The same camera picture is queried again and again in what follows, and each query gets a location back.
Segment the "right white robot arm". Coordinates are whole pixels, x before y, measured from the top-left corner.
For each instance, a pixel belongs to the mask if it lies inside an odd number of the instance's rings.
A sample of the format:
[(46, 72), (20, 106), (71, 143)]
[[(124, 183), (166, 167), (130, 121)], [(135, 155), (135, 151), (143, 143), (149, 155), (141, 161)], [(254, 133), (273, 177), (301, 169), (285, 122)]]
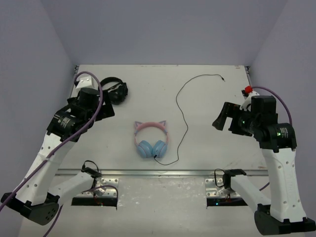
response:
[(295, 171), (296, 135), (289, 123), (279, 123), (273, 96), (249, 96), (245, 107), (225, 102), (213, 127), (223, 130), (232, 118), (229, 131), (252, 136), (259, 143), (268, 169), (271, 197), (267, 198), (242, 169), (223, 171), (225, 190), (237, 192), (254, 213), (263, 236), (313, 232), (314, 220), (307, 217), (299, 195)]

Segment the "pink blue cat-ear headphones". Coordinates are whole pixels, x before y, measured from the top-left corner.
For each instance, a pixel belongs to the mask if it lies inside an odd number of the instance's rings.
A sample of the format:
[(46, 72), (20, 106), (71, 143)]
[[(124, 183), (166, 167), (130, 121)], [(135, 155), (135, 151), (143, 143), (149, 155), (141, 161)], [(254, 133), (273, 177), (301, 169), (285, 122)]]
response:
[[(159, 122), (134, 122), (134, 143), (138, 154), (142, 158), (163, 158), (166, 154), (169, 142), (169, 133), (167, 130), (167, 121), (162, 120)], [(144, 130), (148, 129), (160, 130), (164, 134), (164, 139), (158, 140), (139, 140), (138, 135)]]

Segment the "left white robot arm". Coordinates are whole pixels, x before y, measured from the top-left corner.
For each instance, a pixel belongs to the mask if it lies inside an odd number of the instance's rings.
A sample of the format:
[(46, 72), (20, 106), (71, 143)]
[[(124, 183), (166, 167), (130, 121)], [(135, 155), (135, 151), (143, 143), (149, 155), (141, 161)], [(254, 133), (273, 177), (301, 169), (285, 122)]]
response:
[(59, 208), (76, 195), (95, 188), (101, 173), (84, 166), (68, 181), (51, 186), (62, 161), (83, 133), (96, 121), (115, 115), (107, 91), (83, 88), (67, 105), (58, 110), (49, 126), (42, 146), (22, 182), (3, 194), (1, 207), (17, 211), (39, 225), (48, 224)]

